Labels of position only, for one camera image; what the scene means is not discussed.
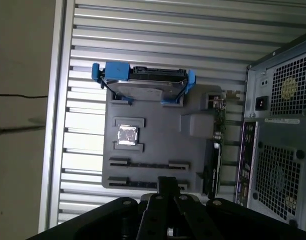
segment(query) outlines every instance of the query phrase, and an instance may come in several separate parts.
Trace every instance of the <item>fan grille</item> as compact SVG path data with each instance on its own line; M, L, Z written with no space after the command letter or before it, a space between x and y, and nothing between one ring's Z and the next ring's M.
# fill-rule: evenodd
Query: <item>fan grille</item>
M259 153L256 190L259 201L287 220L296 214L300 164L291 150L264 145Z
M271 114L298 115L306 109L306 57L274 71Z

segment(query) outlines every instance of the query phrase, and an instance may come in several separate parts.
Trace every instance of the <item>computer tower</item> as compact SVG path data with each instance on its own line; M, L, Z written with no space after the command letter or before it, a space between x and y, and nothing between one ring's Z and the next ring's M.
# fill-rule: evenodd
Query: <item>computer tower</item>
M236 203L306 231L306 34L248 66Z

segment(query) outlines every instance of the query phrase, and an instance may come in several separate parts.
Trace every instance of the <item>cable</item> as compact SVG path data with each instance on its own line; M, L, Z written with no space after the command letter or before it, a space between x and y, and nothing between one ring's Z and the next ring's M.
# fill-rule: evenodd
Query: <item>cable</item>
M24 133L24 132L31 132L31 131L39 131L44 130L44 125L37 125L37 126L16 126L16 127L6 127L0 128L0 135L2 134L14 134L14 133Z
M26 95L21 95L21 94L0 94L0 97L19 97L19 98L25 98L25 99L45 99L47 96L26 96Z

